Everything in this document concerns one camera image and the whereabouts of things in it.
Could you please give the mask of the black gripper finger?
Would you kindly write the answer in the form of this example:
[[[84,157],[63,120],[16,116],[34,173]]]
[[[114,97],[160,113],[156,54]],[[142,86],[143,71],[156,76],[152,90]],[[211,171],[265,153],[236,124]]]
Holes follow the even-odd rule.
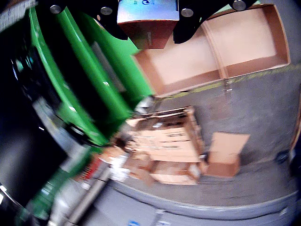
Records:
[[[113,37],[128,39],[117,24],[118,0],[39,0],[38,4],[54,14],[61,13],[65,8],[79,10],[97,20]]]
[[[173,30],[174,43],[188,41],[204,21],[225,6],[244,11],[254,3],[254,0],[179,0],[179,21]]]

